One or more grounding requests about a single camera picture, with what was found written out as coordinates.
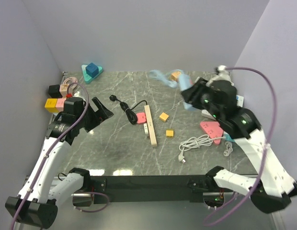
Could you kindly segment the light blue power strip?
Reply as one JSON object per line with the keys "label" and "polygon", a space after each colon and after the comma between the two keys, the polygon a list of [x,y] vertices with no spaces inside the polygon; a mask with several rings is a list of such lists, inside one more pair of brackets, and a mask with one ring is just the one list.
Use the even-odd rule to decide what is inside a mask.
{"label": "light blue power strip", "polygon": [[[177,82],[172,81],[170,79],[171,73],[176,71],[176,70],[181,72],[181,75],[179,76],[179,79],[178,79]],[[172,71],[170,71],[170,72],[168,72],[166,74],[164,74],[161,71],[155,69],[155,70],[151,70],[149,72],[148,76],[151,77],[152,79],[159,80],[159,81],[163,82],[168,87],[171,87],[171,88],[179,87],[181,92],[191,88],[192,85],[193,85],[190,76],[187,75],[183,70],[180,70],[180,69],[172,70]]]}

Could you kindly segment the orange plug adapter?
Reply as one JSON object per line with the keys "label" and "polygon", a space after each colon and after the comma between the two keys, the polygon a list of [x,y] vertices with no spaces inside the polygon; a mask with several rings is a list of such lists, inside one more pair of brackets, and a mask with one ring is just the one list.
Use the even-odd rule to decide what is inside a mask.
{"label": "orange plug adapter", "polygon": [[165,112],[161,113],[161,115],[159,116],[160,120],[163,122],[166,122],[169,118],[169,115],[166,114]]}

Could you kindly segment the pink plug adapter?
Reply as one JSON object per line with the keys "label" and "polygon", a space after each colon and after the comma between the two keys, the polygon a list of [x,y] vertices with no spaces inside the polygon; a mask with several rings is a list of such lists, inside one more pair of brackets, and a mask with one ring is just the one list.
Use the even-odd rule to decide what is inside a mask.
{"label": "pink plug adapter", "polygon": [[137,116],[137,124],[141,125],[147,122],[146,114],[144,112],[137,113],[136,116]]}

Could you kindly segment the yellow plug adapter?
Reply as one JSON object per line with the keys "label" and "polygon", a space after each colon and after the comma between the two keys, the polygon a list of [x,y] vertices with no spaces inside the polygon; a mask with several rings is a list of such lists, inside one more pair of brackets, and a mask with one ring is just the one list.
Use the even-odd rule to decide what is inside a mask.
{"label": "yellow plug adapter", "polygon": [[172,138],[172,137],[174,137],[174,130],[172,130],[172,129],[167,129],[167,130],[166,130],[166,137],[167,137],[167,138]]}

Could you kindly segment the white plug adapter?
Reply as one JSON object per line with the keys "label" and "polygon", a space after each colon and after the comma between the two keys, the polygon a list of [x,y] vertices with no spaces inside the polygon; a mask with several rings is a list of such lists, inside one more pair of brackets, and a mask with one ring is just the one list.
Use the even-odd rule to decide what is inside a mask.
{"label": "white plug adapter", "polygon": [[144,127],[144,132],[145,132],[146,137],[149,137],[149,130],[148,130],[148,125],[147,125],[147,123],[144,123],[144,124],[143,124],[143,127]]}

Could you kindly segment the beige power strip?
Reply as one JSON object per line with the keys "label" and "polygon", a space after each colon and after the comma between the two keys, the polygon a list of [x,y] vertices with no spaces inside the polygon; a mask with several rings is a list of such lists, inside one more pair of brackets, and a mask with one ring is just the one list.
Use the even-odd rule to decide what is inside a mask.
{"label": "beige power strip", "polygon": [[145,114],[146,114],[148,133],[149,133],[151,145],[152,145],[152,147],[157,147],[158,144],[157,144],[157,140],[156,140],[155,129],[154,129],[154,125],[153,125],[153,119],[151,116],[150,106],[145,105],[144,110],[145,110]]}

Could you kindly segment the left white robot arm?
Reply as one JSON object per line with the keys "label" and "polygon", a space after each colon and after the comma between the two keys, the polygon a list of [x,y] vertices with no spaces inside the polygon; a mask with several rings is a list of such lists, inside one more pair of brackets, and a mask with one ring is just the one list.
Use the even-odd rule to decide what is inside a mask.
{"label": "left white robot arm", "polygon": [[90,172],[80,168],[70,170],[55,187],[51,185],[80,130],[90,132],[114,115],[97,97],[92,101],[97,111],[80,97],[64,101],[63,111],[48,126],[40,156],[27,182],[16,197],[8,197],[5,203],[13,222],[48,229],[55,222],[59,206],[74,192],[91,191]]}

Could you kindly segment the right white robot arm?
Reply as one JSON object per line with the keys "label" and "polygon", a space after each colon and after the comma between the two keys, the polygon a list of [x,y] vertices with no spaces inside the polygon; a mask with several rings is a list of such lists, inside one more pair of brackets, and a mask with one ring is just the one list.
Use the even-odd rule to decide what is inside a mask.
{"label": "right white robot arm", "polygon": [[252,203],[263,213],[285,209],[291,197],[297,196],[297,181],[283,168],[267,143],[264,131],[254,113],[238,106],[237,89],[227,80],[217,80],[207,86],[200,78],[181,92],[192,107],[207,110],[247,155],[259,176],[248,178],[216,166],[206,173],[206,187],[210,191],[225,188],[242,195],[250,195]]}

